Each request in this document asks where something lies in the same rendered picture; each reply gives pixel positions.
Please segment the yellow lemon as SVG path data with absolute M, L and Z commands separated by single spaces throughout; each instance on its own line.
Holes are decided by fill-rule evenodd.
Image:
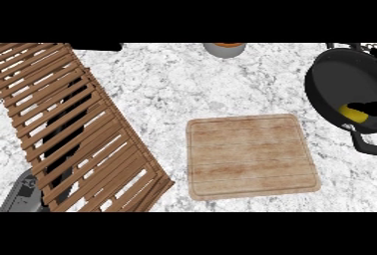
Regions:
M 338 113 L 343 114 L 353 122 L 362 124 L 368 120 L 368 115 L 353 109 L 345 105 L 338 108 Z

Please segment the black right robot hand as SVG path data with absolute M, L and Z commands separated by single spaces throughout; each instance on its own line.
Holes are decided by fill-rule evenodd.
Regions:
M 348 103 L 347 108 L 377 117 L 377 102 L 369 103 Z

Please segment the black appliance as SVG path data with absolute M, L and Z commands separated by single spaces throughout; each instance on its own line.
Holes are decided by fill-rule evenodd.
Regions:
M 71 47 L 75 50 L 94 50 L 94 51 L 121 51 L 121 43 L 72 43 Z

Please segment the square wooden cutting board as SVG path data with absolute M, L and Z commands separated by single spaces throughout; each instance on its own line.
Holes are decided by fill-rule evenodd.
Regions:
M 186 138 L 192 199 L 279 195 L 320 188 L 292 114 L 190 120 Z

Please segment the grey cup with orange content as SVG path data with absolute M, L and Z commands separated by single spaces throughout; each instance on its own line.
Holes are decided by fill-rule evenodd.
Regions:
M 202 46 L 211 55 L 223 59 L 236 57 L 245 48 L 243 43 L 204 43 Z

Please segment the wooden slatted rack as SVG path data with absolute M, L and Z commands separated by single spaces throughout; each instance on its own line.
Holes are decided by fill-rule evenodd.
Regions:
M 149 210 L 174 182 L 69 45 L 0 43 L 0 100 L 50 211 Z

